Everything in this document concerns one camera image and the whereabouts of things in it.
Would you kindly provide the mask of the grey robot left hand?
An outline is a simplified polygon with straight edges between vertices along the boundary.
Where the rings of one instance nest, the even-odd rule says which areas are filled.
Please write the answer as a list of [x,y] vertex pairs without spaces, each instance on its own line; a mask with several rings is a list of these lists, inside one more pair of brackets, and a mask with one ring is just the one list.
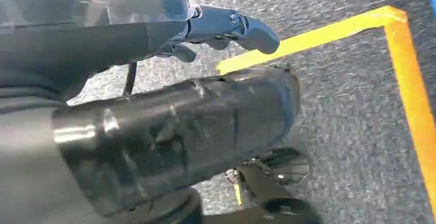
[[1,223],[170,223],[192,185],[265,152],[299,109],[290,67],[70,106],[87,80],[187,43],[277,51],[260,20],[197,0],[1,0]]

